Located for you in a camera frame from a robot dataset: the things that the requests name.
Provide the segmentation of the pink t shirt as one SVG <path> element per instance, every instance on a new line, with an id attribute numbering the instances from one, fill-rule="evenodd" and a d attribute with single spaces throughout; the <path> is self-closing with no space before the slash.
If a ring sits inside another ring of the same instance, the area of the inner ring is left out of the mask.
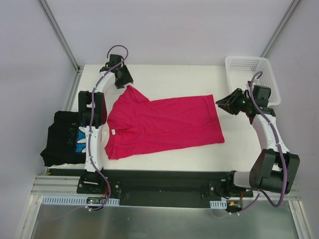
<path id="1" fill-rule="evenodd" d="M 212 95 L 150 101 L 128 86 L 107 125 L 110 160 L 225 142 Z"/>

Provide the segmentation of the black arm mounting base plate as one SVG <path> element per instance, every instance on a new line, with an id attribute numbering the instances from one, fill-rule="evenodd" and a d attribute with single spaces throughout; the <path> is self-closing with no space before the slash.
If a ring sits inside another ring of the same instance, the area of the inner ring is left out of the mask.
<path id="1" fill-rule="evenodd" d="M 78 176 L 77 194 L 118 199 L 121 206 L 208 208 L 212 201 L 252 198 L 236 187 L 233 172 L 50 169 L 51 176 Z"/>

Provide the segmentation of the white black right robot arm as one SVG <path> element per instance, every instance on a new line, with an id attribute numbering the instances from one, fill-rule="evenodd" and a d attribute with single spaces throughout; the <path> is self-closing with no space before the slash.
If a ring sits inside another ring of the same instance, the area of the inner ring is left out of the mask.
<path id="1" fill-rule="evenodd" d="M 231 115 L 240 112 L 246 114 L 257 133 L 261 148 L 261 153 L 249 172 L 234 172 L 233 179 L 224 184 L 225 193 L 229 196 L 238 195 L 242 187 L 280 194 L 284 182 L 286 182 L 285 194 L 291 190 L 300 158 L 290 153 L 279 133 L 273 132 L 277 126 L 275 112 L 268 107 L 270 94 L 269 87 L 254 85 L 252 93 L 237 88 L 216 102 L 219 108 Z"/>

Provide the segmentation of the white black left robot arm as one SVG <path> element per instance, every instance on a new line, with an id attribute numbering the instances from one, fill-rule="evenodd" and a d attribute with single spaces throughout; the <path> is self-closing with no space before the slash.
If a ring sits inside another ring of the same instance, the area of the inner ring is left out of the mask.
<path id="1" fill-rule="evenodd" d="M 112 86 L 122 89 L 126 84 L 133 82 L 125 60 L 126 57 L 111 54 L 108 62 L 101 68 L 97 82 L 78 94 L 80 126 L 84 129 L 86 140 L 85 167 L 80 184 L 88 186 L 95 194 L 102 193 L 107 187 L 105 179 L 101 176 L 102 131 L 107 120 L 105 95 Z"/>

